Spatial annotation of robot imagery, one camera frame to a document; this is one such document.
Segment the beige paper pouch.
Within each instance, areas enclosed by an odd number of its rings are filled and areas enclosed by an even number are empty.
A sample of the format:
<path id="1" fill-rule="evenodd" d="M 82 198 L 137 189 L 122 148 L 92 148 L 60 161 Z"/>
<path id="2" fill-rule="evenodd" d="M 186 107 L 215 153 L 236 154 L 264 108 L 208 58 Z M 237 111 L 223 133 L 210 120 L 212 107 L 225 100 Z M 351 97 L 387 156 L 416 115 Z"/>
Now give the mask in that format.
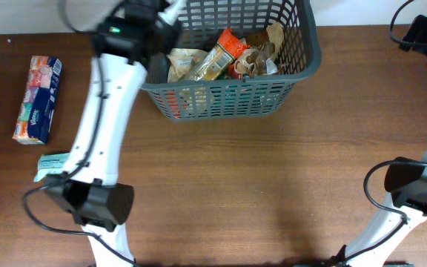
<path id="1" fill-rule="evenodd" d="M 168 71 L 168 83 L 179 82 L 181 79 L 194 80 L 194 81 L 212 81 L 215 80 L 218 68 L 214 65 L 215 56 L 218 58 L 215 50 L 209 53 L 204 50 L 198 49 L 185 49 L 174 48 L 170 54 L 167 55 L 171 66 Z M 197 112 L 201 117 L 208 114 L 207 112 L 207 98 L 205 92 L 201 89 L 195 92 L 198 96 L 196 103 Z M 166 99 L 170 101 L 169 105 L 172 110 L 179 109 L 178 104 L 174 104 L 174 99 L 177 97 L 173 90 L 169 90 Z M 184 110 L 192 108 L 191 90 L 183 88 L 179 92 L 179 99 L 181 106 Z"/>

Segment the orange pasta package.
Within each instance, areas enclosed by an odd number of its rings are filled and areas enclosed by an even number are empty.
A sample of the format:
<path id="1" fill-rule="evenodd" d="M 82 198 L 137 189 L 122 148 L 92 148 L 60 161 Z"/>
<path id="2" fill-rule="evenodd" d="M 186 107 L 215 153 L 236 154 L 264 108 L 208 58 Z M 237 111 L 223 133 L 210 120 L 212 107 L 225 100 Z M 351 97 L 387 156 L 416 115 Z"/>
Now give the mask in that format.
<path id="1" fill-rule="evenodd" d="M 171 64 L 168 82 L 214 81 L 250 46 L 225 29 L 213 48 L 206 52 L 198 49 L 174 48 L 167 58 Z M 193 112 L 204 113 L 215 97 L 207 88 L 183 88 L 166 93 L 169 108 L 176 119 Z"/>

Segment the green Nescafe coffee bag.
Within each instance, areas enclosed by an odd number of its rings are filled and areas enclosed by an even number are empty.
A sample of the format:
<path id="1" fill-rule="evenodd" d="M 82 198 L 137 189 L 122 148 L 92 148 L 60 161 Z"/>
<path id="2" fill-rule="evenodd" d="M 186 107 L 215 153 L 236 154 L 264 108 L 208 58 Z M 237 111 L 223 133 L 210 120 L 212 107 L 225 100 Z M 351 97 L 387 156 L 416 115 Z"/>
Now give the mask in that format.
<path id="1" fill-rule="evenodd" d="M 224 70 L 218 80 L 240 80 L 249 78 L 249 75 L 243 70 L 235 70 L 234 65 L 230 65 Z M 238 85 L 229 85 L 225 90 L 225 105 L 230 105 L 237 97 L 237 88 Z"/>

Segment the beige chocolate snack bag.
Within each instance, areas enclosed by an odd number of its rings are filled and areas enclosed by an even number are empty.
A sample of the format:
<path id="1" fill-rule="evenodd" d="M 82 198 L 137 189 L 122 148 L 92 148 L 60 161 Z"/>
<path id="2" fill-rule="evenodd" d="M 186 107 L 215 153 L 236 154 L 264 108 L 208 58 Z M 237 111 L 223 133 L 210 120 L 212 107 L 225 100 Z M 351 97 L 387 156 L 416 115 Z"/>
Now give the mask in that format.
<path id="1" fill-rule="evenodd" d="M 235 70 L 245 71 L 249 78 L 277 75 L 282 68 L 279 63 L 279 50 L 284 40 L 282 24 L 270 24 L 263 31 L 241 39 L 242 43 L 250 47 L 232 65 Z"/>

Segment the blue Kleenex tissue pack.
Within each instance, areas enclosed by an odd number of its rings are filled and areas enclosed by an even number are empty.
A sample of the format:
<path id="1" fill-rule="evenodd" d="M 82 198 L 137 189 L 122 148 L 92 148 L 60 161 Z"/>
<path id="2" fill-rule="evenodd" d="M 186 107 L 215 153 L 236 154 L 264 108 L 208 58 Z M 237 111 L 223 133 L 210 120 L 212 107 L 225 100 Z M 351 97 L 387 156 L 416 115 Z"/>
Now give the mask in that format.
<path id="1" fill-rule="evenodd" d="M 32 56 L 24 98 L 13 139 L 23 145 L 45 145 L 59 92 L 63 64 L 53 56 Z"/>

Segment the teal wet wipes pack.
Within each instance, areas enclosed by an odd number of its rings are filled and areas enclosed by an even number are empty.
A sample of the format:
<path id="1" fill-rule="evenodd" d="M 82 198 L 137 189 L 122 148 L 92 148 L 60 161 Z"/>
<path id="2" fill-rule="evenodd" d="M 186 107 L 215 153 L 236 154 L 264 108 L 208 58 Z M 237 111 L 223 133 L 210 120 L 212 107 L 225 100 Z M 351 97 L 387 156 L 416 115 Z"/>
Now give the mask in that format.
<path id="1" fill-rule="evenodd" d="M 47 174 L 60 174 L 69 157 L 69 153 L 42 155 L 37 163 L 37 172 L 33 179 L 40 182 Z"/>

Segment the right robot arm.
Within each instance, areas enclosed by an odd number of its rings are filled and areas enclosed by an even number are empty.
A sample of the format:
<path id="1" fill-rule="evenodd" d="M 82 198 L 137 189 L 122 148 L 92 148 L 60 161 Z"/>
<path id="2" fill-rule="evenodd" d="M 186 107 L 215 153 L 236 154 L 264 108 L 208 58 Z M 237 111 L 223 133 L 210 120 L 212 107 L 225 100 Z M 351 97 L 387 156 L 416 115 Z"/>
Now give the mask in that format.
<path id="1" fill-rule="evenodd" d="M 411 23 L 399 48 L 427 56 L 427 16 Z M 372 174 L 386 168 L 383 203 L 373 200 L 368 188 Z M 375 165 L 363 182 L 365 196 L 377 207 L 365 230 L 328 262 L 329 266 L 384 266 L 406 236 L 427 220 L 427 151 L 420 161 L 397 157 Z"/>

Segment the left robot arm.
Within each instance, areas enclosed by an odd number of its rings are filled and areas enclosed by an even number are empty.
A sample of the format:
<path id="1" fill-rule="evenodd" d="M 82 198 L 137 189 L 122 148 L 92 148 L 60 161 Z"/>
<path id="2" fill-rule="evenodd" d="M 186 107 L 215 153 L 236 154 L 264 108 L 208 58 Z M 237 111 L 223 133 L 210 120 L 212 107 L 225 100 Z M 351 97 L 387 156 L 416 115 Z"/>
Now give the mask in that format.
<path id="1" fill-rule="evenodd" d="M 95 55 L 81 123 L 60 174 L 43 190 L 82 228 L 96 266 L 135 266 L 126 232 L 134 189 L 119 183 L 119 155 L 150 58 L 169 53 L 182 32 L 185 0 L 122 1 L 91 34 Z"/>

